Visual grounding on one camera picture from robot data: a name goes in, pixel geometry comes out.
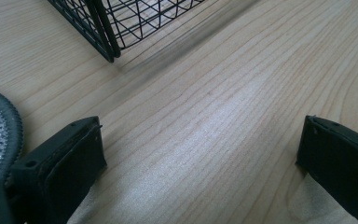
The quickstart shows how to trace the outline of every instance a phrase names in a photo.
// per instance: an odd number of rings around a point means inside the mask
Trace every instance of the wood grain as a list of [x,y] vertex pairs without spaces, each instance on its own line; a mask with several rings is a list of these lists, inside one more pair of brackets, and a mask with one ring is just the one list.
[[357,223],[295,166],[306,115],[358,132],[356,0],[205,1],[113,64],[47,1],[0,0],[0,92],[27,151],[100,116],[70,223]]

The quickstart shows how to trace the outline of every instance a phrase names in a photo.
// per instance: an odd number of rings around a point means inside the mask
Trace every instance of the black wire basket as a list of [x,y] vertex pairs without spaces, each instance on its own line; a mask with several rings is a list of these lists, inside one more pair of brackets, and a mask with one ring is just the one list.
[[49,0],[107,61],[203,0]]

